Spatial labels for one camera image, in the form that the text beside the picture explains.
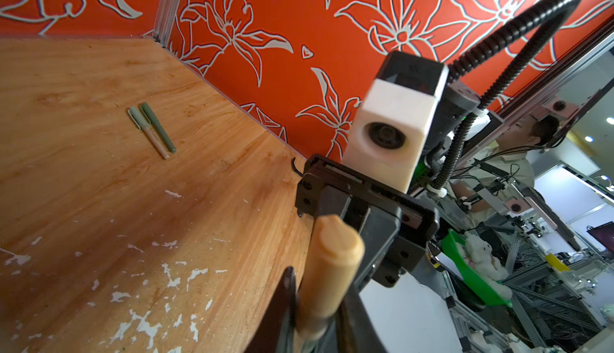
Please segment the pen cap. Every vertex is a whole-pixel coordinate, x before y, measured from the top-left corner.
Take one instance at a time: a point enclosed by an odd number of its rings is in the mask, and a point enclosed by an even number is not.
[[[139,129],[151,127],[151,124],[147,121],[145,116],[143,116],[141,111],[137,109],[137,107],[130,107],[128,110],[128,115],[134,121],[136,126],[139,127]]]

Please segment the small black wire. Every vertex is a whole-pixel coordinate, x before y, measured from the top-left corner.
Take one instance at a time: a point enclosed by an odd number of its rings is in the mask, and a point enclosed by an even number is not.
[[[292,170],[294,171],[294,173],[298,174],[299,176],[303,177],[303,174],[301,173],[301,171],[299,171],[296,168],[296,165],[294,165],[294,160],[296,160],[296,157],[292,158],[292,161],[290,161],[290,164],[292,165]]]
[[[457,179],[474,179],[474,180],[476,180],[477,182],[479,182],[480,184],[482,183],[482,181],[480,181],[480,179],[479,179],[479,178],[477,178],[477,177],[475,177],[475,176],[472,176],[472,175],[470,175],[470,174],[462,174],[462,175],[460,175],[460,176],[455,176],[455,177],[454,177],[454,180],[457,180]]]
[[[488,160],[490,160],[491,158],[497,157],[497,156],[503,156],[503,155],[508,155],[508,154],[512,154],[512,153],[517,153],[517,152],[523,152],[526,151],[528,152],[529,150],[535,150],[535,149],[543,149],[543,147],[537,147],[534,145],[523,145],[521,147],[514,147],[514,148],[510,148],[507,150],[502,150],[501,152],[496,152],[493,153],[492,155],[488,156],[488,157],[484,157],[482,160],[477,161],[476,163],[474,163],[471,166],[467,166],[461,169],[457,169],[456,171],[459,172],[458,174],[462,174],[462,173],[466,173],[468,171],[470,171],[471,169],[475,168],[476,166],[487,162]]]

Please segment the camera lens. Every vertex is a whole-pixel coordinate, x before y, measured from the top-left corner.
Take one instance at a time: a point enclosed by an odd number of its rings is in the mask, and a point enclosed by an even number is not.
[[[405,143],[405,135],[395,127],[385,123],[371,123],[369,138],[385,149],[399,149]]]

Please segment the wooden tabletop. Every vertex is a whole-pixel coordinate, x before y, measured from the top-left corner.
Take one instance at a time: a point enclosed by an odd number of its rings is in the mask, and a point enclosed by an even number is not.
[[[0,351],[241,352],[302,274],[295,152],[148,39],[0,53]]]

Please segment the white cable clip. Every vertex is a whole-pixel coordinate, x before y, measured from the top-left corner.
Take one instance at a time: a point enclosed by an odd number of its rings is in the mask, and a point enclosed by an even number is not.
[[[475,107],[474,110],[471,111],[474,115],[476,115],[478,118],[482,118],[486,115],[488,115],[488,109],[484,108],[484,109],[478,109],[478,107]]]
[[[431,192],[433,192],[434,194],[436,194],[440,198],[444,198],[448,194],[448,190],[446,188],[435,189],[430,184],[426,184],[426,189],[430,190]]]

